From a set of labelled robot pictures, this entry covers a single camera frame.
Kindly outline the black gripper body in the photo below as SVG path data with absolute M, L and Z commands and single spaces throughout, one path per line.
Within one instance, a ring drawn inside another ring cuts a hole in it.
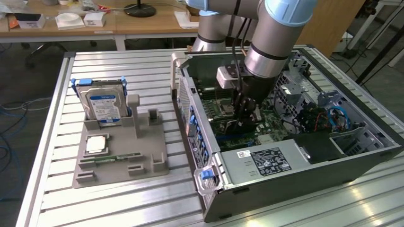
M 241 84 L 236 83 L 234 88 L 234 104 L 240 104 L 244 100 L 254 101 L 254 104 L 261 105 L 264 99 L 273 90 L 277 76 L 272 78 L 261 78 L 248 76 L 241 78 Z

